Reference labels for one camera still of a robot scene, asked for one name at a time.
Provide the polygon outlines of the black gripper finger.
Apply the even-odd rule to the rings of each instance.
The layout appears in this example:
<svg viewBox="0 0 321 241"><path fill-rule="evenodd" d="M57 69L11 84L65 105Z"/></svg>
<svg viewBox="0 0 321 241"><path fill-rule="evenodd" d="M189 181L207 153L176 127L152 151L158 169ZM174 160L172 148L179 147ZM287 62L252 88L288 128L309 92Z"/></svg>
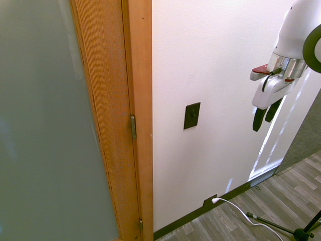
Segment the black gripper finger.
<svg viewBox="0 0 321 241"><path fill-rule="evenodd" d="M261 125L262 125L262 122L263 122L265 114L266 114L266 109L260 109L260 108L256 109L255 116L254 116L254 119L253 119L253 125L252 125L252 129L255 132L259 131L259 129L260 129Z"/></svg>
<svg viewBox="0 0 321 241"><path fill-rule="evenodd" d="M273 118L274 118L274 116L275 116L275 114L276 114L281 102L282 102L282 99L279 99L278 101L276 101L275 103L273 103L270 106L270 108L269 108L269 110L268 110L268 112L266 114L266 117L265 117L265 121L266 122L270 123L273 120Z"/></svg>

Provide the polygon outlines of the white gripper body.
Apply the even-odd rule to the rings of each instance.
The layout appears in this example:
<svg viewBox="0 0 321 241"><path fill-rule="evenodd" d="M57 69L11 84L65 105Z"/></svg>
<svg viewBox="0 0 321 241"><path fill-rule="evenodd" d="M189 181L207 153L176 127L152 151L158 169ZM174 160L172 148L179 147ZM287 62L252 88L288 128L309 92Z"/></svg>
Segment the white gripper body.
<svg viewBox="0 0 321 241"><path fill-rule="evenodd" d="M260 82L252 100L252 104L259 109L267 109L289 94L295 87L295 79L288 81L279 76L272 76L268 79L264 91L262 91L264 82L264 79Z"/></svg>

